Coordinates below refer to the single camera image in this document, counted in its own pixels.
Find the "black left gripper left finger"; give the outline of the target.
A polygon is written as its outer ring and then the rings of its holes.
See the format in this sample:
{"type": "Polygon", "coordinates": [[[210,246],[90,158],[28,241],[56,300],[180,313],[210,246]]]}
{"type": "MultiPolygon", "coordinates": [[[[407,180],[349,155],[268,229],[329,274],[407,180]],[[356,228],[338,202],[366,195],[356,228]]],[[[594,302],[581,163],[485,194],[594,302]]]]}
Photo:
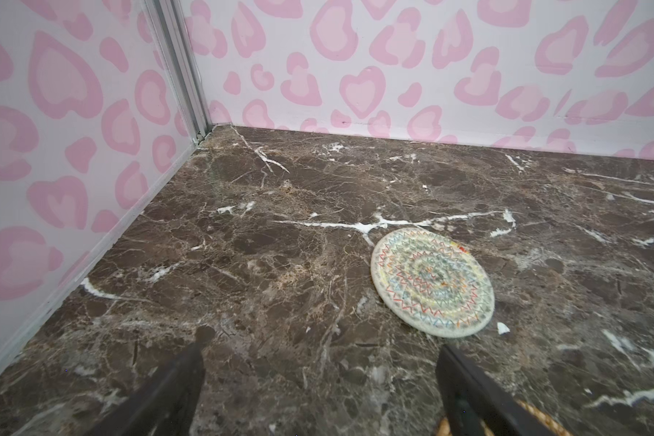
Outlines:
{"type": "Polygon", "coordinates": [[[201,348],[192,343],[86,433],[188,435],[204,382],[201,348]]]}

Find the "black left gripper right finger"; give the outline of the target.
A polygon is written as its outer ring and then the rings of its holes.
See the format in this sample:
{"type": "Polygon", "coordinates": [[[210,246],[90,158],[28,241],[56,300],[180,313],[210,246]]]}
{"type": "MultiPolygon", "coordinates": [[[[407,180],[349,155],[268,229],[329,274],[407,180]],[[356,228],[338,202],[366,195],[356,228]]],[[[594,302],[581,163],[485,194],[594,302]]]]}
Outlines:
{"type": "Polygon", "coordinates": [[[481,368],[452,345],[444,345],[436,379],[453,435],[550,435],[541,421],[524,410],[481,368]]]}

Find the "white multicolour zigzag woven coaster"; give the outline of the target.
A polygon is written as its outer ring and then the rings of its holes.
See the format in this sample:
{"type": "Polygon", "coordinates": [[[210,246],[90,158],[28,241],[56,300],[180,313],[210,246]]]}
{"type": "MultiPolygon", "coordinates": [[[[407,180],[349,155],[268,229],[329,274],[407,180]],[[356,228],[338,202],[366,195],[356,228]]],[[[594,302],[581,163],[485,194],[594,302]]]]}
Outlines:
{"type": "Polygon", "coordinates": [[[383,236],[372,252],[371,276],[396,316],[432,336],[477,334],[494,313],[483,267],[459,243],[427,230],[408,227],[383,236]]]}

